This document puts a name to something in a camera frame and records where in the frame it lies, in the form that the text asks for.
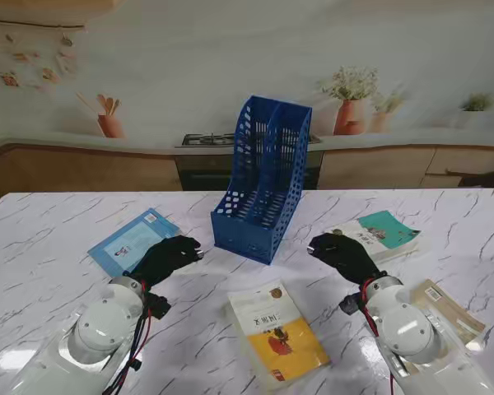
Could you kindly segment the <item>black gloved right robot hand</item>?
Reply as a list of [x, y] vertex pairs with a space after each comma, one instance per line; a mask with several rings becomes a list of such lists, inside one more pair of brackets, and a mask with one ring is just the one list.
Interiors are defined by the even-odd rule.
[[336, 269], [347, 281], [362, 286], [370, 279], [385, 277], [358, 241], [345, 235], [324, 233], [315, 236], [307, 251], [321, 262]]

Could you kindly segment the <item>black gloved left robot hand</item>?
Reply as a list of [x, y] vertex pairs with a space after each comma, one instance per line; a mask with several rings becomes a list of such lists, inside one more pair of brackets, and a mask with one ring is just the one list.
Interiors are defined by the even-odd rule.
[[196, 239], [183, 235], [163, 239], [145, 252], [131, 272], [125, 271], [123, 275], [143, 282], [145, 288], [150, 290], [175, 270], [201, 260], [204, 253], [200, 247]]

